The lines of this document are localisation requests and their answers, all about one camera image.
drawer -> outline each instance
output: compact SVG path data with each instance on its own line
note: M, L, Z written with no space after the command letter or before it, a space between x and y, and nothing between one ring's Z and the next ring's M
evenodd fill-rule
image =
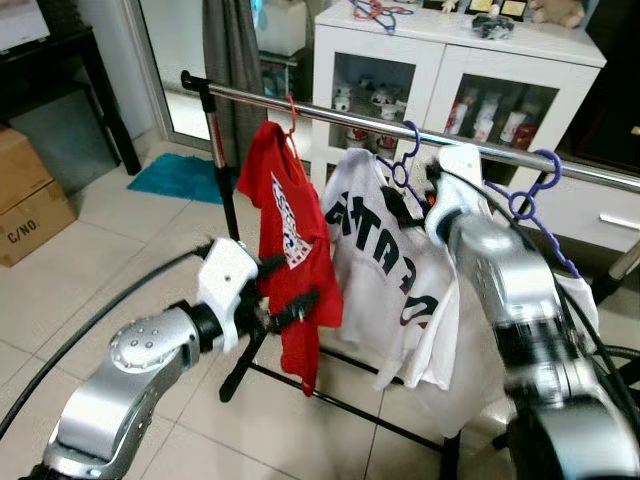
M557 235L621 252L640 240L640 194L563 178L540 191L536 204L538 218Z

blue mat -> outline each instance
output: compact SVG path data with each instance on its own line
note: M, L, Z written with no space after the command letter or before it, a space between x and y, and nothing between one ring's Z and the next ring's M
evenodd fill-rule
M237 178L232 178L235 188ZM137 192L186 198L208 203L222 203L213 173L213 163L174 153L160 155L127 187Z

cabinet handle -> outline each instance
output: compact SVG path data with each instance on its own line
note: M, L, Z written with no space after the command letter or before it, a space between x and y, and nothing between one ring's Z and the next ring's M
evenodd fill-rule
M606 223L617 225L619 227L628 228L630 230L637 230L638 232L640 232L640 223L630 222L629 220L624 220L622 218L612 217L611 215L607 215L606 213L600 214L600 220Z

white wall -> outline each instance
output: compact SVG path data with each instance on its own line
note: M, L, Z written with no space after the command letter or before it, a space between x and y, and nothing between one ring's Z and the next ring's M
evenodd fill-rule
M180 85L180 72L204 77L202 0L140 0L160 78Z
M84 22L93 26L122 120L129 135L137 137L156 121L122 2L78 0L78 7Z

clothes rack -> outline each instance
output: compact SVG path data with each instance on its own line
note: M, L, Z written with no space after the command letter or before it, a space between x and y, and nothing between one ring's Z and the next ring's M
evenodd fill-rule
M261 106L287 112L291 111L291 105L286 100L280 100L276 98L266 97L264 95L236 90L222 85L216 85L205 78L192 76L186 70L181 74L181 82L183 88L189 91L196 92L200 96L202 109L206 116L207 126L211 138L211 151L213 155L214 172L216 180L218 182L218 186L220 188L220 194L223 201L229 236L235 240L240 240L238 222L233 202L231 169L224 158L219 124L216 114L215 97L219 96L233 101L244 102L255 106ZM303 117L308 117L314 120L322 120L336 125L359 128L385 135L391 135L399 139L411 141L416 140L415 131L401 124L375 120L369 117L352 113L342 113L328 108L322 108L305 103L295 103L294 106L297 114ZM424 130L419 131L419 136L421 143L432 145L459 145L463 143L471 143L468 140L458 137L428 132ZM487 144L480 144L476 146L478 147L481 156L487 160L493 160L515 166L528 167L546 173L554 171L553 162L539 155ZM563 162L563 164L564 176L640 193L640 179L573 162ZM634 258L635 256L640 257L640 249L636 250L638 251L633 253ZM260 348L260 345L264 341L264 338L265 335L254 335L251 337L247 349L240 357L234 370L227 377L222 388L220 389L220 398L222 401L229 401L233 397L235 390L237 389L240 382L242 381L242 378L249 369L267 375L292 387L302 389L300 383L291 380L290 378L280 374L279 372L275 372L268 368L265 368L262 365L258 365L253 361L253 358ZM320 352L324 355L331 356L365 371L378 373L378 371L370 365L362 363L347 355L333 351L331 349L321 347ZM402 380L394 378L392 383L402 384ZM405 430L397 425L391 424L381 418L378 418L375 415L354 407L353 405L345 403L331 395L327 395L319 391L314 391L313 396L333 406L341 408L342 410L352 413L360 418L379 425L385 429L395 432L407 439L413 440L425 447L440 452L442 454L440 463L440 478L442 480L455 480L457 478L460 433L458 433L458 435L453 438L445 439L444 443L440 445L433 442L432 440L423 438L413 432Z

